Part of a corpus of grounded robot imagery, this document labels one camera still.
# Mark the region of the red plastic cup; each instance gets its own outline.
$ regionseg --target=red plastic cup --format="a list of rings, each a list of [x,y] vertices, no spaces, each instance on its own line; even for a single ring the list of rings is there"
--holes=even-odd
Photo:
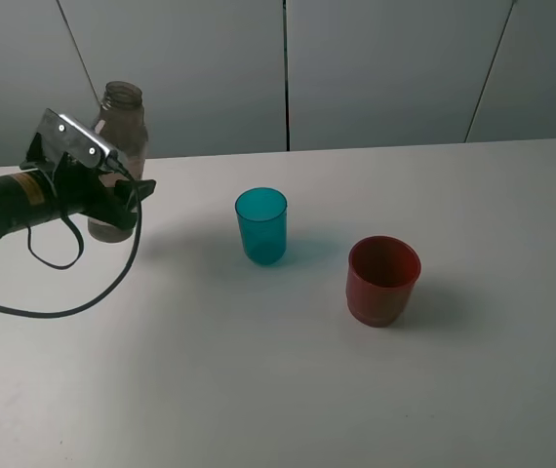
[[[388,327],[406,308],[420,273],[417,253],[399,239],[363,239],[349,253],[349,311],[365,325]]]

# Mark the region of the yellow label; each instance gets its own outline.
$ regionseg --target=yellow label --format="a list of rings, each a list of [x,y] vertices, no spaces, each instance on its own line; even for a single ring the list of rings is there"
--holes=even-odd
[[[39,184],[29,173],[11,174],[10,177],[20,184],[31,206],[42,205],[46,201]]]

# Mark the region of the cup rim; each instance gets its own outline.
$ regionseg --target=cup rim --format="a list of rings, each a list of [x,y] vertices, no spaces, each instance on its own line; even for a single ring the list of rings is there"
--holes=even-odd
[[[406,249],[411,254],[411,256],[417,261],[417,272],[415,273],[415,276],[410,281],[408,281],[406,283],[403,283],[401,285],[397,285],[397,286],[380,286],[380,285],[376,285],[375,283],[372,283],[372,282],[367,281],[366,279],[364,279],[358,273],[358,271],[356,271],[356,268],[354,268],[354,263],[353,263],[354,253],[364,243],[371,242],[373,240],[391,241],[391,242],[399,244],[404,249]],[[406,244],[404,241],[401,241],[400,239],[397,239],[397,238],[391,237],[391,236],[370,236],[370,237],[366,237],[364,239],[361,239],[356,244],[354,244],[354,246],[349,251],[348,262],[349,262],[349,271],[352,272],[356,276],[356,278],[358,278],[363,283],[366,283],[366,284],[372,286],[373,288],[377,288],[379,290],[387,290],[387,291],[403,290],[407,287],[412,286],[414,283],[416,283],[417,280],[418,280],[418,277],[421,275],[421,260],[418,257],[417,252],[415,252],[415,249],[413,249],[411,246]]]
[[[274,217],[269,217],[268,219],[261,219],[261,220],[259,220],[259,219],[249,219],[247,216],[244,216],[243,214],[241,214],[241,212],[239,212],[239,208],[238,208],[239,200],[241,200],[241,197],[243,197],[244,195],[247,195],[248,193],[254,192],[254,191],[257,191],[257,190],[269,190],[271,192],[277,193],[278,195],[280,195],[282,197],[282,200],[285,204],[285,207],[282,209],[282,211],[279,214],[277,214]],[[271,187],[250,188],[250,189],[246,190],[245,192],[243,192],[241,195],[239,195],[237,197],[237,200],[235,200],[235,213],[237,213],[238,216],[240,216],[241,218],[245,219],[248,222],[269,222],[269,221],[273,221],[274,219],[277,219],[280,216],[282,216],[285,213],[286,210],[287,210],[287,197],[285,197],[285,195],[280,190],[276,190],[275,188],[271,188]]]

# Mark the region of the glass jar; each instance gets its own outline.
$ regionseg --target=glass jar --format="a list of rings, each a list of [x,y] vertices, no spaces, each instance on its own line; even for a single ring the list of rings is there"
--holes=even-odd
[[[141,89],[123,81],[107,83],[93,130],[126,153],[127,170],[136,180],[140,180],[148,150]],[[106,174],[100,177],[100,181],[106,187],[113,187],[122,178],[118,174]],[[95,239],[108,243],[125,241],[133,234],[133,229],[121,230],[91,218],[88,220],[88,230]]]

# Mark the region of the white table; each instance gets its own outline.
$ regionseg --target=white table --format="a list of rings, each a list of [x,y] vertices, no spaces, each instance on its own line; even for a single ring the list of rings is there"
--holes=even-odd
[[[0,169],[0,174],[9,171]],[[0,315],[0,468],[556,466],[556,140],[153,160],[122,288],[78,316]],[[289,200],[282,264],[243,255],[233,204]],[[412,245],[396,327],[347,312],[357,240]],[[36,249],[63,261],[60,223]],[[130,243],[54,272],[0,241],[0,302],[108,285]]]

